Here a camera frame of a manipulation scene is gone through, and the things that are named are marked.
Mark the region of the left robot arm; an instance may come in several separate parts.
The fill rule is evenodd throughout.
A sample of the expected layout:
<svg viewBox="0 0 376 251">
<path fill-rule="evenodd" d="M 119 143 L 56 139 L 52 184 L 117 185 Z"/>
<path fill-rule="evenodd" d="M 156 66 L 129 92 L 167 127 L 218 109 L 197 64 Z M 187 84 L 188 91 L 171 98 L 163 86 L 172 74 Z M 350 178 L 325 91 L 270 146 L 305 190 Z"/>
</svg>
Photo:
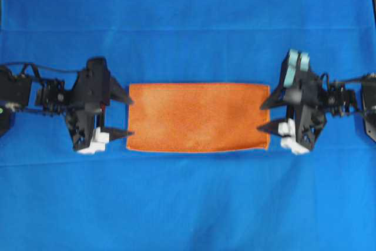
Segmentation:
<svg viewBox="0 0 376 251">
<path fill-rule="evenodd" d="M 42 77 L 35 63 L 21 65 L 20 73 L 14 74 L 11 63 L 1 64 L 1 135 L 11 129 L 18 112 L 62 115 L 72 148 L 81 154 L 103 152 L 109 142 L 134 134 L 105 125 L 105 111 L 111 101 L 125 105 L 133 101 L 111 75 L 104 57 L 88 59 L 86 66 L 76 71 L 71 89 L 66 89 L 63 80 Z"/>
</svg>

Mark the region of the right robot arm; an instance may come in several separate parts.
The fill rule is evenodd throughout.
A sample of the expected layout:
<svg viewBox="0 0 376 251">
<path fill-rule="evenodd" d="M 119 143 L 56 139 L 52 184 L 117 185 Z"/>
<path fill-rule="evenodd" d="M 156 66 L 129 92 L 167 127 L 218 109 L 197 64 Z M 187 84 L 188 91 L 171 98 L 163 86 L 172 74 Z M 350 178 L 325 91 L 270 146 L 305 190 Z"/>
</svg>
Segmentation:
<svg viewBox="0 0 376 251">
<path fill-rule="evenodd" d="M 262 110 L 286 107 L 284 118 L 269 121 L 257 130 L 280 137 L 281 145 L 302 154 L 314 149 L 333 117 L 358 114 L 363 118 L 366 133 L 375 138 L 375 74 L 330 82 L 328 74 L 297 72 L 286 75 L 262 103 Z"/>
</svg>

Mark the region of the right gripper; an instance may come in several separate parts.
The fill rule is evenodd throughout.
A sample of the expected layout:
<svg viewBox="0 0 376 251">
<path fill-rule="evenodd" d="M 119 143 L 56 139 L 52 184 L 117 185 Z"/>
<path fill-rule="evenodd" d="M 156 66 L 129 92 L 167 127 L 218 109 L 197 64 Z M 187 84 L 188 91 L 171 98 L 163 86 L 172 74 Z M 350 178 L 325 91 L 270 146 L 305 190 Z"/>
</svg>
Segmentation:
<svg viewBox="0 0 376 251">
<path fill-rule="evenodd" d="M 286 106 L 286 117 L 260 125 L 257 130 L 280 137 L 281 146 L 295 155 L 309 153 L 326 124 L 320 102 L 322 90 L 322 79 L 317 75 L 286 77 L 282 86 L 277 86 L 260 106 L 260 109 Z"/>
</svg>

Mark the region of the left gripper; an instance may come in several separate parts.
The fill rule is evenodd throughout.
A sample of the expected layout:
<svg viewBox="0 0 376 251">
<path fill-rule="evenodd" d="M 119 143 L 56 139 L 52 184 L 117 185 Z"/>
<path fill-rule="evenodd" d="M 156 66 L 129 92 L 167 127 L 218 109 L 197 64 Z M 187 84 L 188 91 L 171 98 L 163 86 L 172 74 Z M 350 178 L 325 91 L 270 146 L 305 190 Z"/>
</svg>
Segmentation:
<svg viewBox="0 0 376 251">
<path fill-rule="evenodd" d="M 92 155 L 105 151 L 109 142 L 134 134 L 134 131 L 103 125 L 105 107 L 109 105 L 110 99 L 126 105 L 132 105 L 134 101 L 115 77 L 111 76 L 108 86 L 103 88 L 90 86 L 85 75 L 86 68 L 78 73 L 69 91 L 65 123 L 73 150 L 79 154 Z"/>
</svg>

